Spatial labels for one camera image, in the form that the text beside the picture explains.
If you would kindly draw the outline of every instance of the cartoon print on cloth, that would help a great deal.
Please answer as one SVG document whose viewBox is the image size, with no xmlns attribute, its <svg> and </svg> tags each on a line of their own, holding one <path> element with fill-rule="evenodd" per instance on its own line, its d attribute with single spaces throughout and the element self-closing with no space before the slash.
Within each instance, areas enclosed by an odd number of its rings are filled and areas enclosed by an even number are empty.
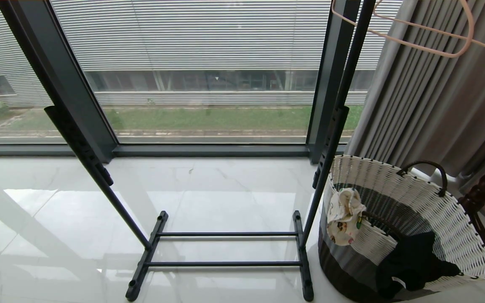
<svg viewBox="0 0 485 303">
<path fill-rule="evenodd" d="M 336 245 L 353 243 L 364 210 L 366 207 L 360 203 L 360 194 L 354 188 L 343 188 L 331 196 L 327 212 L 327 233 Z"/>
</svg>

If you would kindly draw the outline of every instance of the black cloth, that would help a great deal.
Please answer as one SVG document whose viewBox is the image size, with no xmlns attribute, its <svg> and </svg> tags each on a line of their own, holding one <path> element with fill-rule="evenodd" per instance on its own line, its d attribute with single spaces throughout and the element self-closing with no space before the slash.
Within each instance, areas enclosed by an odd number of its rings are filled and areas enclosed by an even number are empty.
<svg viewBox="0 0 485 303">
<path fill-rule="evenodd" d="M 379 295 L 392 299 L 404 286 L 408 291 L 424 288 L 442 276 L 456 276 L 460 269 L 454 263 L 441 261 L 433 254 L 435 234 L 425 232 L 401 239 L 396 248 L 377 266 L 376 285 Z"/>
</svg>

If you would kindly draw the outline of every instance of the white and gray woven basket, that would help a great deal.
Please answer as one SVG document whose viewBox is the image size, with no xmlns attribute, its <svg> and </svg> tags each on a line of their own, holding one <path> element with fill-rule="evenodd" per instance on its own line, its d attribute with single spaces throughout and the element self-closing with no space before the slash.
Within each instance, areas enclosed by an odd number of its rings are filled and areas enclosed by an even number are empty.
<svg viewBox="0 0 485 303">
<path fill-rule="evenodd" d="M 323 194 L 319 240 L 321 267 L 335 288 L 357 302 L 387 302 L 377 294 L 375 283 L 377 265 L 397 244 L 387 226 L 407 236 L 433 231 L 434 254 L 463 273 L 429 282 L 420 291 L 402 290 L 393 301 L 485 279 L 485 246 L 456 198 L 437 184 L 398 171 L 399 167 L 372 159 L 335 157 Z M 340 188 L 356 188 L 367 210 L 387 224 L 365 219 L 352 245 L 335 245 L 327 235 L 326 215 L 331 196 Z"/>
</svg>

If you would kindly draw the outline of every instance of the basket handle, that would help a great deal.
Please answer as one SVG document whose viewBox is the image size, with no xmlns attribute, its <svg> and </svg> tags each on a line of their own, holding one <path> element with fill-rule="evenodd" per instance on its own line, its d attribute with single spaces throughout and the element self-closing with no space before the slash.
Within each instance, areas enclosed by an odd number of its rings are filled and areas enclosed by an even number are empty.
<svg viewBox="0 0 485 303">
<path fill-rule="evenodd" d="M 411 167 L 413 167 L 415 165 L 422 164 L 422 163 L 432 165 L 433 167 L 436 167 L 437 169 L 439 169 L 439 172 L 441 173 L 443 187 L 441 188 L 441 190 L 439 190 L 439 192 L 437 194 L 439 195 L 439 197 L 444 197 L 445 194 L 446 194 L 446 189 L 448 188 L 448 181 L 446 179 L 445 169 L 441 165 L 439 165 L 435 162 L 426 161 L 426 160 L 414 161 L 414 162 L 409 163 L 408 165 L 402 167 L 402 169 L 400 169 L 396 174 L 403 176 L 403 175 L 408 173 L 408 169 L 410 169 Z"/>
<path fill-rule="evenodd" d="M 405 238 L 405 235 L 402 234 L 402 232 L 400 232 L 400 230 L 397 229 L 396 226 L 393 226 L 392 224 L 390 224 L 389 222 L 387 222 L 385 219 L 379 217 L 375 213 L 371 213 L 369 211 L 362 211 L 362 216 L 363 217 L 369 217 L 369 218 L 375 219 L 379 223 L 381 223 L 384 226 L 388 227 L 398 237 L 398 239 Z"/>
</svg>

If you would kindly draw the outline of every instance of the glossy tile floor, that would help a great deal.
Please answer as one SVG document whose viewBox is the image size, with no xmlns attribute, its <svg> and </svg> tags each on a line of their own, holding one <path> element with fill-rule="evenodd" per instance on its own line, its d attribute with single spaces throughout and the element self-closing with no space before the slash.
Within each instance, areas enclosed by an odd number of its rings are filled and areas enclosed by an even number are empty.
<svg viewBox="0 0 485 303">
<path fill-rule="evenodd" d="M 290 231 L 307 213 L 315 168 L 307 159 L 115 159 L 117 195 L 149 234 Z M 322 274 L 317 230 L 307 245 L 315 302 L 349 302 Z M 77 159 L 0 158 L 0 303 L 123 303 L 143 249 Z M 295 260 L 294 242 L 163 240 L 154 260 Z M 164 269 L 136 302 L 304 302 L 297 268 Z M 485 283 L 416 302 L 485 303 Z"/>
</svg>

